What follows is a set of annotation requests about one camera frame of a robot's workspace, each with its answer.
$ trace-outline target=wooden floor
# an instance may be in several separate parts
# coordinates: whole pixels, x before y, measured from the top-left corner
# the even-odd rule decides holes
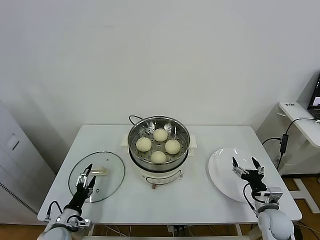
[[[290,191],[298,190],[292,178],[283,179],[286,186]],[[302,181],[306,188],[309,190],[313,199],[320,206],[320,184],[314,177],[302,178]],[[308,205],[304,200],[295,200],[300,211],[302,212],[301,222],[307,226],[316,229],[320,232],[320,214],[311,213]],[[130,226],[119,225],[117,226],[121,233],[129,235]],[[0,239],[1,240],[36,240],[38,235],[44,230],[44,226],[32,226],[32,225],[0,225]],[[191,226],[190,231],[194,236],[236,236],[236,228],[234,225],[212,225],[213,233],[207,225]],[[251,229],[251,224],[241,225],[243,235],[248,234]],[[301,227],[304,240],[317,240],[315,235],[307,228]],[[118,236],[119,234],[108,230],[104,225],[96,225],[93,231],[94,236]],[[172,233],[168,232],[167,226],[165,225],[135,225],[131,227],[131,236],[133,237],[172,237]],[[179,236],[191,236],[188,229],[184,232],[181,230]]]

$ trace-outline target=glass lid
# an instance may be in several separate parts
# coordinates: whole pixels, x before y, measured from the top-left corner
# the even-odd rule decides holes
[[[74,195],[77,191],[77,179],[84,170],[92,164],[88,176],[88,183],[96,176],[92,195],[85,200],[86,203],[102,201],[114,194],[125,177],[125,165],[121,158],[108,151],[94,152],[78,162],[69,176],[69,190]]]

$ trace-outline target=steamed bun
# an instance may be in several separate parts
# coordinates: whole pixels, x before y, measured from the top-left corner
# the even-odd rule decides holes
[[[167,141],[164,147],[165,147],[165,150],[172,155],[177,154],[181,149],[180,143],[174,139]]]
[[[167,156],[162,151],[155,151],[151,155],[151,162],[155,164],[164,164],[167,161]]]
[[[155,130],[153,133],[153,138],[157,142],[163,142],[163,141],[167,140],[167,137],[168,137],[168,133],[163,128],[159,128],[159,129]]]
[[[140,151],[140,152],[147,152],[151,149],[151,140],[147,137],[141,137],[138,139],[138,141],[136,141],[136,148]]]

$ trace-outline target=white shelf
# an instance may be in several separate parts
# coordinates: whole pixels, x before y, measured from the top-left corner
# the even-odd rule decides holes
[[[314,118],[307,111],[307,102],[281,101],[279,107],[293,121],[300,118]],[[298,120],[294,124],[308,141],[316,148],[320,148],[320,124],[310,120]]]
[[[44,220],[49,204],[56,200],[63,208],[72,198],[68,179],[73,167],[85,156],[110,151],[120,156],[126,173],[120,188],[109,198],[85,203],[82,216],[93,223],[118,225],[208,225],[256,223],[249,205],[234,201],[209,181],[206,167],[213,152],[240,148],[255,156],[265,167],[264,183],[280,187],[280,210],[293,220],[302,218],[295,201],[250,126],[187,126],[196,135],[197,149],[187,158],[183,177],[167,186],[152,189],[132,168],[128,148],[121,146],[130,125],[84,125],[76,136],[54,183],[39,211]],[[58,215],[56,207],[53,216]]]

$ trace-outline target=stainless steel pot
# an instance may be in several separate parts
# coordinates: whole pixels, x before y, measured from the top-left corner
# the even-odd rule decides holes
[[[158,142],[154,139],[153,133],[157,129],[165,129],[168,133],[166,141]],[[149,138],[151,140],[151,149],[147,152],[141,152],[136,148],[139,138]],[[181,144],[180,152],[171,155],[166,152],[166,142],[175,139]],[[190,134],[187,128],[179,121],[167,116],[152,116],[137,122],[128,134],[128,145],[132,160],[142,169],[153,173],[169,172],[184,162],[188,155],[190,145]],[[165,163],[151,162],[151,154],[155,151],[162,151],[166,154]]]

